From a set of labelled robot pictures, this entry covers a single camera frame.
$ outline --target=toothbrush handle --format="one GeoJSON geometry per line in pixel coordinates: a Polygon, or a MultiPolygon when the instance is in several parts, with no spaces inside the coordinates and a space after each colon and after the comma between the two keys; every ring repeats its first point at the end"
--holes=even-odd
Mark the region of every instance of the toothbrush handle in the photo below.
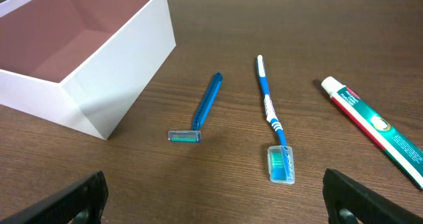
{"type": "Polygon", "coordinates": [[[278,130],[278,131],[276,131],[276,133],[278,134],[280,145],[286,145],[286,139],[285,139],[284,131],[278,130]]]}
{"type": "Polygon", "coordinates": [[[263,95],[268,94],[270,96],[269,85],[266,78],[266,70],[264,69],[264,62],[262,56],[257,56],[257,73],[260,86],[262,87],[263,95]]]}

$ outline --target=blue razor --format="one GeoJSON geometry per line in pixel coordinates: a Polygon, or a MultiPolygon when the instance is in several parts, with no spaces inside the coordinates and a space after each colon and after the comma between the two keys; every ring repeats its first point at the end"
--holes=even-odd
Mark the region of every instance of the blue razor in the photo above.
{"type": "Polygon", "coordinates": [[[216,73],[211,80],[211,83],[204,95],[203,101],[201,101],[198,107],[197,113],[192,121],[192,130],[188,131],[169,131],[168,140],[173,142],[189,142],[199,143],[201,142],[200,128],[206,121],[207,115],[209,114],[210,108],[212,108],[213,102],[216,98],[217,92],[219,92],[220,85],[222,84],[223,76],[221,73],[216,73]]]}
{"type": "Polygon", "coordinates": [[[266,78],[266,70],[262,56],[257,56],[257,73],[260,86],[264,96],[264,107],[266,109],[266,120],[278,134],[280,145],[271,146],[268,149],[268,166],[270,180],[280,184],[293,184],[295,182],[295,170],[293,165],[292,148],[286,145],[284,129],[276,117],[270,98],[269,86],[266,78]]]}

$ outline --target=blue and white toothbrush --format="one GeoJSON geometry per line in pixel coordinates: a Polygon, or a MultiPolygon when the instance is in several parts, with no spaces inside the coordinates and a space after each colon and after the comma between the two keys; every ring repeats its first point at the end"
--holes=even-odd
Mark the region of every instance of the blue and white toothbrush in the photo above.
{"type": "Polygon", "coordinates": [[[286,145],[284,130],[279,119],[276,117],[270,98],[269,86],[264,69],[263,57],[257,56],[257,73],[260,86],[264,96],[264,107],[266,109],[266,120],[278,134],[280,145],[269,147],[268,166],[270,180],[281,184],[293,184],[295,182],[295,171],[293,165],[292,148],[286,145]]]}

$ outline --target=open box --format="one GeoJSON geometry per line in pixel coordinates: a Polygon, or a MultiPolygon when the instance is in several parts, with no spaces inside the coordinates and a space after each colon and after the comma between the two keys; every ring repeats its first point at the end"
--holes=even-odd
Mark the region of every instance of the open box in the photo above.
{"type": "Polygon", "coordinates": [[[107,139],[174,47],[167,0],[7,0],[0,104],[107,139]]]}

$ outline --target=toothbrush head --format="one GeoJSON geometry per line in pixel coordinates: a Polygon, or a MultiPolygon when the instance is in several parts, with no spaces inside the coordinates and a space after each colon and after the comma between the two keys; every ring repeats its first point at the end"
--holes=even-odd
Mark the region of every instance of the toothbrush head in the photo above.
{"type": "Polygon", "coordinates": [[[271,146],[268,149],[267,157],[272,182],[278,184],[293,184],[295,182],[291,147],[285,145],[271,146]]]}

